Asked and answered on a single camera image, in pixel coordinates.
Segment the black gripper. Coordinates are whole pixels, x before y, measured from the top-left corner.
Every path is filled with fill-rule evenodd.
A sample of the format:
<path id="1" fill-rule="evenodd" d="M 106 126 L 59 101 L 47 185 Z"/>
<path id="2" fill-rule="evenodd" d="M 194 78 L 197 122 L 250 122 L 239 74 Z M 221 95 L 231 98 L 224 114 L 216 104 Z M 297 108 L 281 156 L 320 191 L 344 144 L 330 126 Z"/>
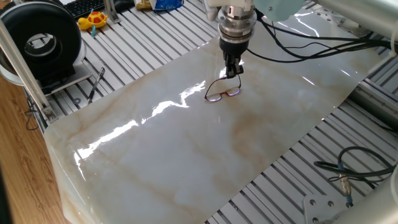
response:
<path id="1" fill-rule="evenodd" d="M 240 43 L 231 43 L 220 37 L 219 46 L 223 52 L 227 78 L 234 78 L 235 75 L 240 75 L 244 72 L 243 66 L 240 64 L 240 56 L 247 50 L 248 45 L 248 40 Z"/>

